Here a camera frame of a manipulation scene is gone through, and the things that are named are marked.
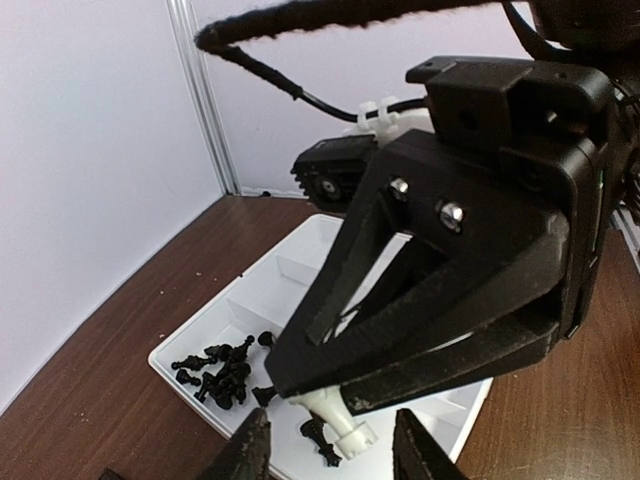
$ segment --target metal frame edge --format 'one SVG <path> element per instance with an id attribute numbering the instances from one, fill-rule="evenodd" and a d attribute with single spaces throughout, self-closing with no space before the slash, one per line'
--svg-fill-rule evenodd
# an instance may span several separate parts
<path id="1" fill-rule="evenodd" d="M 229 152 L 204 55 L 193 44 L 197 31 L 193 6 L 189 0 L 166 1 L 191 100 L 220 187 L 226 194 L 241 195 L 242 188 Z"/>

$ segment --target bolt head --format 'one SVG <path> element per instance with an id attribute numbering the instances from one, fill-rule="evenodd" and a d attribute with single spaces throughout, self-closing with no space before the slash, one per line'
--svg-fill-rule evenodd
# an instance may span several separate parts
<path id="1" fill-rule="evenodd" d="M 409 184 L 402 178 L 398 177 L 389 184 L 391 194 L 396 200 L 406 201 L 409 192 Z"/>
<path id="2" fill-rule="evenodd" d="M 440 208 L 440 221 L 447 229 L 460 233 L 464 221 L 464 210 L 455 202 L 447 202 Z"/>

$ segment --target black plastic part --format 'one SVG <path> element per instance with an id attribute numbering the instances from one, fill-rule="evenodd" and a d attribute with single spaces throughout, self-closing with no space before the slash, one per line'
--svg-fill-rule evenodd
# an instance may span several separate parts
<path id="1" fill-rule="evenodd" d="M 407 79 L 426 86 L 436 136 L 409 132 L 367 161 L 325 265 L 265 362 L 284 397 L 340 384 L 352 412 L 375 410 L 537 362 L 586 316 L 634 142 L 608 78 L 436 57 Z M 396 178 L 408 185 L 402 201 Z M 447 202 L 464 212 L 458 234 L 440 221 Z M 413 240 L 338 333 L 400 231 Z"/>
<path id="2" fill-rule="evenodd" d="M 271 424 L 265 411 L 258 408 L 195 480 L 268 480 L 270 456 Z"/>
<path id="3" fill-rule="evenodd" d="M 615 51 L 640 41 L 637 0 L 535 0 L 529 3 L 536 29 L 547 40 L 568 48 Z"/>
<path id="4" fill-rule="evenodd" d="M 408 409 L 396 413 L 393 433 L 395 480 L 468 480 Z"/>
<path id="5" fill-rule="evenodd" d="M 377 151 L 373 135 L 322 140 L 298 157 L 291 173 L 320 209 L 344 213 Z"/>

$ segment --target black cable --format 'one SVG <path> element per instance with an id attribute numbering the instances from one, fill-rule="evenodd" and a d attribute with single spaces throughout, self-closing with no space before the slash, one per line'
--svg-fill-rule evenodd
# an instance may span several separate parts
<path id="1" fill-rule="evenodd" d="M 357 123 L 358 121 L 358 115 L 345 112 L 344 110 L 340 110 L 339 108 L 329 105 L 308 92 L 304 92 L 300 96 L 300 100 L 339 120 L 344 120 L 345 122 L 350 123 Z M 405 100 L 403 102 L 394 103 L 393 105 L 389 105 L 389 107 L 387 107 L 387 111 L 389 113 L 402 113 L 406 112 L 407 110 L 415 110 L 417 108 L 426 108 L 424 98 L 414 98 L 412 100 Z M 377 116 L 378 110 L 367 112 L 366 115 L 368 119 L 375 118 Z"/>
<path id="2" fill-rule="evenodd" d="M 246 69 L 250 73 L 288 93 L 294 100 L 305 103 L 345 122 L 356 123 L 358 115 L 345 112 L 305 92 L 277 70 L 262 63 L 236 42 L 259 37 L 275 38 L 293 30 L 314 31 L 328 25 L 366 28 L 372 22 L 384 22 L 415 12 L 436 12 L 458 7 L 493 3 L 494 0 L 291 0 L 287 3 L 246 12 L 204 27 L 195 38 L 196 46 L 207 53 Z M 391 105 L 388 111 L 401 113 L 424 108 L 422 99 L 408 100 Z M 367 113 L 374 118 L 377 112 Z"/>

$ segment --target chess pawn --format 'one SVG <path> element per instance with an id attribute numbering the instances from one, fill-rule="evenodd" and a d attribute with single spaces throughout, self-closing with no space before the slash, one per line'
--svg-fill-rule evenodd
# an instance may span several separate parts
<path id="1" fill-rule="evenodd" d="M 193 385 L 194 387 L 199 387 L 202 384 L 202 381 L 199 378 L 192 377 L 189 375 L 185 369 L 180 369 L 178 374 L 176 375 L 176 380 L 180 385 L 186 385 L 187 383 Z"/>

